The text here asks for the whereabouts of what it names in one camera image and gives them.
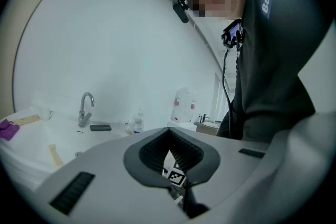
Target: black vent slot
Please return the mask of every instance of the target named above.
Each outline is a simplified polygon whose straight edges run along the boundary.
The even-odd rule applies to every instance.
[[[139,151],[139,158],[148,168],[161,174],[169,150],[184,173],[198,164],[204,154],[202,149],[187,139],[167,131],[144,145]]]
[[[259,159],[262,159],[265,154],[264,152],[249,150],[248,148],[242,148],[239,152]]]
[[[84,191],[88,188],[95,175],[86,172],[79,173],[50,205],[68,215]]]

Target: gray plastic surface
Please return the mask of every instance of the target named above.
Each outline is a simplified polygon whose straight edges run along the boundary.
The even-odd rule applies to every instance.
[[[50,202],[78,172],[85,171],[96,177],[69,216],[75,222],[277,223],[316,191],[336,151],[336,113],[304,119],[291,131],[277,133],[270,145],[183,130],[221,156],[213,177],[192,188],[196,200],[210,210],[188,219],[166,189],[144,187],[123,166],[124,151],[159,130],[93,147],[51,175],[37,190],[37,198]],[[238,153],[241,148],[266,153],[258,159]],[[46,208],[44,213],[64,220],[59,212]]]
[[[144,186],[171,188],[170,181],[162,176],[168,151],[186,175],[188,187],[207,182],[220,163],[216,149],[172,127],[130,145],[123,158],[125,168]]]

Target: white wall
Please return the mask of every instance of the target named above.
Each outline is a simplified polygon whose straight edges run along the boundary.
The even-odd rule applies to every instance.
[[[43,0],[18,50],[15,108],[38,97],[77,116],[90,91],[96,118],[124,121],[142,105],[148,130],[166,126],[179,87],[196,91],[195,116],[210,114],[216,72],[211,51],[171,0]]]
[[[14,112],[15,55],[26,24],[41,0],[8,0],[0,16],[0,119]]]

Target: sink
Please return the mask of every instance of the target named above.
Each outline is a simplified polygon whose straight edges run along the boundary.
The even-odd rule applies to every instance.
[[[15,113],[7,119],[20,119],[34,115],[32,109]],[[91,131],[90,125],[109,124],[111,131]],[[128,136],[119,132],[117,123],[88,121],[85,127],[78,126],[76,116],[70,118],[54,112],[49,121],[36,121],[22,125],[10,141],[0,139],[0,157],[9,175],[24,179],[24,182],[41,184],[59,167],[54,163],[49,145],[55,144],[57,153],[64,164],[76,158],[76,153],[109,140]]]
[[[219,128],[218,123],[215,123],[215,122],[206,121],[206,122],[203,122],[202,124],[205,126],[211,127],[211,128],[216,128],[216,129]]]

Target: man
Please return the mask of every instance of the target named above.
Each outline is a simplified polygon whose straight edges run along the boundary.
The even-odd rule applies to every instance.
[[[242,19],[246,31],[231,103],[234,139],[269,143],[315,110],[298,72],[323,39],[317,0],[187,0],[198,16]],[[229,136],[228,114],[217,136]]]

